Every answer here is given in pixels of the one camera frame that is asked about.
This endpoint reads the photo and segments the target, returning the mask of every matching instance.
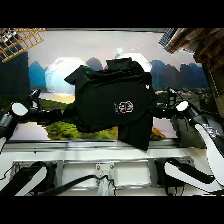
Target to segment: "sky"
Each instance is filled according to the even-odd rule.
[[[178,70],[181,64],[195,63],[193,54],[166,52],[158,43],[163,33],[124,31],[46,31],[44,42],[29,50],[29,64],[38,61],[43,68],[59,57],[80,57],[85,62],[98,58],[103,67],[117,53],[141,53],[146,59],[161,60]]]

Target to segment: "wire basket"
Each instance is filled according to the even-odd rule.
[[[45,28],[0,28],[0,60],[6,63],[44,41]]]

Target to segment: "printed graphic on shirt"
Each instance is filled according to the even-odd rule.
[[[130,113],[133,111],[133,103],[131,101],[127,101],[127,102],[120,102],[119,104],[114,103],[115,106],[115,113],[122,113],[122,114],[126,114],[126,113]]]

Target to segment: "shirt logo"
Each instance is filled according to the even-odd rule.
[[[127,102],[120,102],[119,104],[114,103],[115,106],[115,113],[131,113],[133,111],[133,103],[131,101]]]

